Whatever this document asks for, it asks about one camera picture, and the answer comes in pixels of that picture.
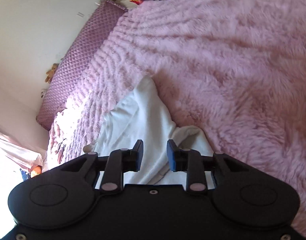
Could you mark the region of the white shirt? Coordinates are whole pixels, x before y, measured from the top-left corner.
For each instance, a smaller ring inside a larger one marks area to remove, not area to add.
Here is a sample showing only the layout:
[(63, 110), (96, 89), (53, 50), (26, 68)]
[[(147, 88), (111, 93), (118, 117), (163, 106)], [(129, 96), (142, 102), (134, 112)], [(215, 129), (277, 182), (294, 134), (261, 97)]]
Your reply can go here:
[(204, 132), (196, 126), (177, 127), (159, 98), (152, 78), (146, 76), (117, 106), (105, 114), (99, 137), (84, 146), (85, 153), (103, 157), (114, 150), (131, 149), (141, 139), (144, 153), (141, 169), (126, 172), (124, 183), (186, 186), (184, 172), (172, 172), (167, 157), (167, 141), (181, 149), (193, 149), (211, 157), (214, 153)]

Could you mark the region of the orange plush toy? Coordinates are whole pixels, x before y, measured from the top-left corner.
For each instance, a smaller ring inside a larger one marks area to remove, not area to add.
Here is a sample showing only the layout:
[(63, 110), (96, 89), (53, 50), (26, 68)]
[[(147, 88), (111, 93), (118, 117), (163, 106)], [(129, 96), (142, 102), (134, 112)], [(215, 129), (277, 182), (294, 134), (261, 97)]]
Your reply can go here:
[(34, 178), (35, 176), (38, 176), (42, 173), (42, 167), (41, 166), (35, 166), (30, 170), (30, 177)]

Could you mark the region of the pink window curtain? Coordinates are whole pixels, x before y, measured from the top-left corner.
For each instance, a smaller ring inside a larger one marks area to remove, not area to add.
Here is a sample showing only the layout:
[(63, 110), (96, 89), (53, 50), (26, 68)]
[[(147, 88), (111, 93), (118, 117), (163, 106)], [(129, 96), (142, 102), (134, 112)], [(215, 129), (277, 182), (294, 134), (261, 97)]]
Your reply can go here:
[(0, 153), (17, 163), (17, 165), (28, 172), (31, 172), (38, 166), (43, 166), (43, 158), (39, 152), (22, 147), (16, 139), (1, 131)]

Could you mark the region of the navy patterned pillow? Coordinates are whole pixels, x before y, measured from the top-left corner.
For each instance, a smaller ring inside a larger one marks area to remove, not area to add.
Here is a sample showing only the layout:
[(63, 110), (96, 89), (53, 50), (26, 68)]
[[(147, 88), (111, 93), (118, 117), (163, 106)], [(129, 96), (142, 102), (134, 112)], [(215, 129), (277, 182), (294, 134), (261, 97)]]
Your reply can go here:
[(30, 173), (27, 172), (26, 170), (20, 169), (20, 172), (21, 172), (23, 181), (26, 181), (31, 178)]

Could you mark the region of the purple quilted headboard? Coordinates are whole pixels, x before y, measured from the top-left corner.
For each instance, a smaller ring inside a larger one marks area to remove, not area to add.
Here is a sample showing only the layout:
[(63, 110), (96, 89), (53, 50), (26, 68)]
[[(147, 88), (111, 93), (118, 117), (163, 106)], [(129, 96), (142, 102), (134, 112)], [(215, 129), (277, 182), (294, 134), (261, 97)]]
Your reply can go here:
[(75, 89), (82, 72), (88, 68), (95, 52), (126, 12), (127, 9), (117, 3), (102, 1), (82, 27), (61, 59), (49, 88), (42, 98), (36, 121), (44, 129), (50, 130), (56, 113)]

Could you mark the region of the brown teddy bear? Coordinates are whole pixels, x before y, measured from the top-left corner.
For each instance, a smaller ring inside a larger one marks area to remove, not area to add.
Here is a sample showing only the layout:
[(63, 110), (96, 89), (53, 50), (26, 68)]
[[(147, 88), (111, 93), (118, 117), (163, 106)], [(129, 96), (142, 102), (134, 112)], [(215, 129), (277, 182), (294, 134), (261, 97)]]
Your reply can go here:
[(52, 81), (52, 78), (58, 68), (59, 64), (58, 63), (54, 63), (52, 66), (51, 66), (51, 69), (48, 70), (46, 72), (46, 78), (45, 78), (45, 83), (51, 83)]

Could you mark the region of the pink fluffy bed blanket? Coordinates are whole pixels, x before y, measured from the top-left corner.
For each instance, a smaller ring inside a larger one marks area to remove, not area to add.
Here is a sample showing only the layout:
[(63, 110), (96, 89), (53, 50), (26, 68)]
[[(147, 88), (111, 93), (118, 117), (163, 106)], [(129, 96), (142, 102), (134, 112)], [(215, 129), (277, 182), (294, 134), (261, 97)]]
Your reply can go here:
[(290, 184), (306, 236), (306, 0), (146, 1), (93, 56), (49, 132), (47, 167), (79, 156), (144, 76), (178, 126)]

